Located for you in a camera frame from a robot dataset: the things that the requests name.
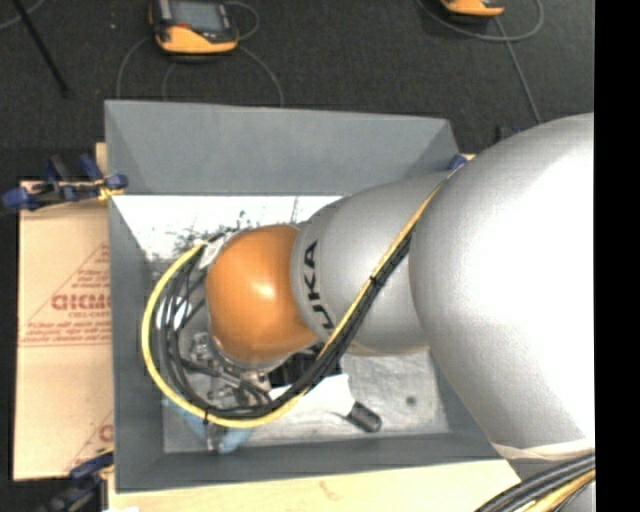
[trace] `orange sphere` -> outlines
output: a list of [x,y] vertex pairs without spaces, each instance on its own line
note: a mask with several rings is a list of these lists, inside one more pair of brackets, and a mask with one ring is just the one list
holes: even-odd
[[291,292],[289,265],[297,234],[284,224],[239,233],[209,267],[211,334],[234,359],[273,362],[316,340]]

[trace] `floor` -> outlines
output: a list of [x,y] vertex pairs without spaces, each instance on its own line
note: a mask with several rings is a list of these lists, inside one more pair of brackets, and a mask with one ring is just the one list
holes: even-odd
[[[463,152],[480,152],[514,131],[594,110],[595,1],[543,1],[505,0],[499,24],[478,25],[447,18],[438,0],[245,0],[259,27],[242,51],[173,65],[148,37],[147,0],[22,0],[71,98],[3,1],[0,190],[41,175],[54,152],[73,159],[93,148],[105,136],[103,100],[116,97],[445,118]],[[230,4],[250,33],[253,11]],[[515,40],[487,41],[504,34]],[[0,508],[9,512],[64,487],[8,481],[16,237],[15,218],[0,218]]]

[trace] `wire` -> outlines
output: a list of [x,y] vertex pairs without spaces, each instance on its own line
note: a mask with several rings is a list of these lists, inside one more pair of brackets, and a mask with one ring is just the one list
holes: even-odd
[[[27,9],[27,13],[32,14],[37,9],[42,7],[42,4],[44,4],[45,2],[46,0],[38,0],[35,4],[33,4],[31,7]],[[22,20],[22,17],[18,14],[15,18],[11,18],[7,21],[3,21],[2,23],[0,23],[0,32],[2,32],[3,30],[9,27],[12,27],[13,25],[20,23],[20,20]]]
[[580,496],[583,492],[587,492],[587,487],[589,487],[590,485],[595,486],[595,484],[596,484],[596,481],[594,478],[592,482],[589,482],[588,484],[586,484],[580,491],[576,491],[571,496],[569,496],[566,500],[564,500],[558,507],[555,508],[553,512],[561,512],[563,510],[567,510],[566,507],[571,506],[571,503],[573,503],[578,498],[578,496]]
[[[506,37],[507,34],[504,30],[504,26],[502,25],[502,22],[498,18],[495,18],[494,21],[498,27],[498,30],[500,30],[500,33],[502,33]],[[511,44],[511,41],[507,39],[505,39],[505,45],[507,47],[507,50],[509,51],[509,55],[511,56],[511,61],[513,62],[513,65],[516,68],[516,72],[518,73],[520,84],[522,85],[522,88],[524,89],[524,93],[527,96],[527,100],[529,101],[529,106],[531,107],[531,111],[533,112],[533,117],[536,120],[536,124],[540,124],[542,123],[542,119],[540,118],[540,113],[538,112],[535,101],[533,101],[533,95],[531,94],[531,90],[529,89],[529,84],[527,83],[527,79],[525,78],[524,73],[522,72],[522,68],[520,67],[520,63],[518,62],[518,59],[516,57],[516,52],[513,50],[513,45]]]
[[[284,105],[285,105],[284,93],[282,91],[282,86],[280,85],[280,81],[278,80],[278,77],[276,77],[275,73],[273,71],[271,71],[269,66],[267,66],[264,63],[264,61],[261,60],[252,51],[250,51],[247,48],[245,48],[244,46],[240,46],[240,45],[238,45],[238,49],[240,51],[244,52],[246,55],[248,55],[255,62],[257,62],[258,65],[261,66],[262,69],[264,69],[267,72],[267,74],[269,75],[269,78],[271,79],[273,84],[276,86],[276,90],[278,92],[278,106],[280,108],[284,107]],[[162,94],[162,101],[168,101],[169,100],[169,77],[173,74],[173,71],[175,70],[176,65],[177,65],[176,62],[171,64],[171,66],[169,66],[169,69],[167,69],[167,71],[165,72],[164,76],[162,77],[162,84],[161,84],[161,87],[160,87],[161,94]]]
[[120,67],[118,68],[118,76],[116,78],[116,99],[120,99],[122,94],[122,76],[124,74],[124,68],[127,66],[129,59],[136,51],[138,51],[138,48],[140,48],[144,43],[150,40],[151,40],[151,36],[145,36],[144,38],[140,39],[140,41],[138,41],[129,49],[129,51],[126,53],[126,55],[122,59],[122,62],[120,63]]
[[313,388],[319,379],[322,378],[323,372],[330,368],[332,364],[347,350],[350,340],[353,338],[357,328],[362,322],[364,315],[366,314],[368,307],[373,302],[373,299],[377,295],[378,291],[384,284],[384,281],[390,274],[390,272],[397,266],[402,258],[408,252],[409,240],[413,233],[413,230],[422,216],[424,209],[430,203],[431,199],[439,192],[445,181],[441,182],[429,196],[422,202],[422,204],[416,209],[413,215],[409,218],[404,225],[400,233],[395,237],[383,257],[380,259],[376,267],[374,268],[371,276],[364,283],[360,292],[356,296],[351,306],[347,309],[340,322],[338,322],[333,333],[329,339],[325,342],[322,350],[318,355],[316,364],[305,372],[303,377],[292,384],[285,393],[273,400],[267,405],[258,409],[253,409],[251,415],[246,413],[226,413],[226,416],[222,416],[224,411],[215,411],[216,414],[212,414],[212,407],[198,407],[194,403],[186,400],[180,396],[171,386],[169,386],[161,377],[157,367],[153,362],[151,351],[151,328],[152,318],[156,304],[160,297],[163,295],[163,290],[169,284],[178,272],[181,272],[185,267],[194,265],[195,260],[202,253],[206,247],[207,242],[200,246],[193,247],[184,252],[169,269],[160,277],[156,286],[154,287],[149,300],[147,302],[141,326],[141,348],[142,356],[147,367],[147,371],[152,380],[162,391],[162,393],[176,405],[182,409],[202,418],[205,422],[213,422],[221,426],[231,428],[252,428],[260,425],[264,425],[273,420],[276,420],[286,414],[310,389]]
[[518,35],[518,36],[508,36],[504,26],[502,25],[502,22],[499,20],[499,18],[496,16],[493,18],[496,26],[498,27],[498,30],[500,31],[501,36],[497,37],[497,36],[487,36],[484,34],[476,34],[474,32],[469,32],[467,30],[463,30],[459,27],[456,27],[455,25],[451,24],[451,23],[447,23],[446,21],[440,19],[436,14],[434,14],[433,12],[431,12],[429,9],[427,9],[423,3],[421,2],[421,0],[416,0],[417,4],[420,6],[420,8],[427,13],[427,15],[429,15],[429,17],[438,22],[440,25],[443,25],[445,27],[447,27],[450,30],[453,30],[454,32],[457,32],[458,34],[462,34],[465,35],[467,37],[472,37],[474,39],[480,40],[480,41],[485,41],[485,42],[489,42],[489,43],[504,43],[507,47],[507,51],[509,52],[509,56],[511,57],[511,61],[513,62],[514,67],[516,68],[516,73],[518,74],[518,79],[520,80],[520,84],[522,85],[522,88],[524,90],[525,96],[527,97],[527,101],[529,103],[529,107],[531,108],[531,111],[533,113],[533,117],[536,121],[536,124],[541,124],[542,123],[542,118],[540,117],[540,113],[538,112],[538,108],[536,107],[536,103],[533,100],[533,95],[531,94],[531,89],[529,88],[529,84],[527,82],[527,79],[524,76],[524,73],[522,71],[522,68],[520,67],[520,63],[518,62],[518,59],[516,57],[516,53],[513,49],[513,45],[511,43],[515,43],[518,41],[524,41],[525,39],[528,39],[532,36],[534,36],[535,34],[537,34],[540,31],[540,28],[542,27],[542,25],[544,24],[544,7],[542,5],[542,1],[541,0],[534,0],[534,3],[536,5],[536,8],[538,10],[538,20],[535,24],[535,26],[529,31],[526,32],[524,34]]
[[44,43],[44,41],[40,37],[40,34],[36,29],[36,26],[33,24],[33,21],[31,21],[29,12],[24,8],[24,6],[21,3],[21,0],[13,0],[13,5],[15,6],[18,13],[20,13],[20,18],[22,18],[22,21],[27,27],[27,30],[29,31],[29,35],[31,36],[31,39],[38,47],[38,51],[40,52],[40,55],[42,56],[45,63],[47,64],[49,71],[51,71],[53,78],[55,78],[56,82],[58,83],[58,87],[60,88],[60,95],[65,99],[72,99],[74,97],[73,90],[67,84],[66,80],[62,76],[62,73],[60,73],[58,66],[56,66],[56,63],[53,60],[53,57],[49,53],[49,49],[47,48],[47,45]]
[[476,34],[475,32],[469,32],[468,30],[461,29],[456,25],[453,25],[452,23],[447,23],[446,21],[442,20],[435,13],[427,9],[422,4],[421,0],[416,0],[416,3],[433,21],[439,23],[444,27],[447,27],[449,30],[453,30],[458,34],[462,34],[468,37],[473,37],[474,39],[478,39],[480,41],[486,41],[489,43],[506,43],[506,42],[515,43],[517,41],[524,41],[525,39],[529,39],[530,37],[536,35],[539,32],[540,28],[542,28],[542,25],[544,24],[544,7],[542,5],[541,0],[534,0],[534,3],[538,11],[538,19],[534,27],[528,32],[525,32],[524,34],[520,34],[517,36],[507,36],[506,34],[502,36],[487,36],[484,34]]
[[531,501],[539,500],[556,488],[595,469],[595,453],[571,460],[507,489],[476,509],[475,512],[514,512]]
[[[223,232],[214,236],[211,241],[224,236],[224,234],[225,233]],[[159,332],[159,344],[162,347],[161,356],[163,357],[163,366],[167,369],[171,382],[191,403],[207,410],[211,408],[211,405],[202,399],[191,386],[185,370],[203,373],[211,377],[219,377],[219,373],[212,368],[196,365],[186,359],[183,359],[180,355],[178,345],[180,333],[183,327],[188,323],[190,318],[192,318],[193,315],[195,315],[197,311],[204,306],[205,300],[202,299],[199,301],[188,315],[183,316],[180,321],[180,325],[177,327],[175,327],[175,323],[172,321],[175,318],[176,312],[188,302],[190,296],[189,289],[191,287],[197,287],[206,278],[206,272],[202,272],[200,276],[191,283],[191,274],[196,263],[197,258],[192,258],[185,264],[185,267],[181,269],[176,278],[173,279],[171,287],[166,294],[161,310],[161,318],[163,320],[162,327]],[[184,295],[181,293],[183,288],[185,288]],[[268,396],[266,396],[264,391],[250,383],[240,382],[238,389],[253,396],[257,404],[263,404],[265,402],[268,403],[269,401]],[[239,413],[240,411],[242,411],[243,414],[247,414],[248,412],[247,407],[233,407],[229,409],[219,409],[219,411],[228,414]]]
[[284,93],[282,92],[282,87],[280,86],[280,81],[276,77],[275,73],[273,71],[271,71],[271,69],[269,69],[269,67],[264,63],[264,61],[261,60],[252,51],[248,50],[244,46],[238,46],[238,49],[240,51],[243,51],[249,57],[251,57],[254,61],[256,61],[262,67],[262,69],[264,69],[267,72],[267,74],[269,75],[269,78],[271,78],[271,81],[273,82],[273,84],[276,86],[276,89],[278,90],[278,102],[279,102],[278,106],[280,108],[284,107]]
[[169,69],[167,69],[164,76],[162,77],[162,85],[160,86],[162,101],[169,101],[169,93],[167,92],[169,77],[171,76],[171,73],[173,73],[173,70],[176,68],[176,66],[177,64],[175,62],[171,64],[171,66],[169,66]]
[[532,505],[529,505],[522,512],[551,512],[553,510],[556,510],[556,508],[562,505],[570,497],[575,496],[578,491],[585,487],[589,482],[594,480],[595,477],[595,469],[587,471],[568,484],[559,487],[555,491],[547,494],[544,498],[541,498]]
[[253,17],[255,18],[255,24],[253,25],[251,30],[245,32],[244,34],[240,34],[240,37],[238,37],[238,41],[246,41],[250,37],[254,36],[256,32],[258,32],[258,29],[260,28],[260,15],[258,14],[258,11],[256,9],[248,4],[245,4],[244,2],[239,2],[236,0],[233,0],[232,2],[225,2],[225,5],[247,9],[251,14],[253,14]]

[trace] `clamp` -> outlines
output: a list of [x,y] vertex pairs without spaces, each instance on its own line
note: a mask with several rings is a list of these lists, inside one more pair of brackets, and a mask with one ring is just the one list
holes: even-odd
[[45,206],[84,199],[106,199],[121,192],[129,184],[124,174],[104,176],[95,160],[88,153],[79,157],[80,167],[88,181],[70,181],[67,168],[59,155],[49,158],[44,168],[44,180],[31,187],[16,187],[2,194],[2,204],[7,210],[34,211]]
[[73,484],[54,496],[35,512],[76,512],[97,495],[104,475],[113,466],[113,451],[108,451],[74,468],[69,473]]

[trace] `cardboard box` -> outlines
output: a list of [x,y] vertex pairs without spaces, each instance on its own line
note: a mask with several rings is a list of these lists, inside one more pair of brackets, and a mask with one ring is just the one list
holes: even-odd
[[519,482],[505,460],[169,491],[118,493],[109,512],[471,512]]
[[107,206],[20,216],[15,480],[67,476],[113,444]]

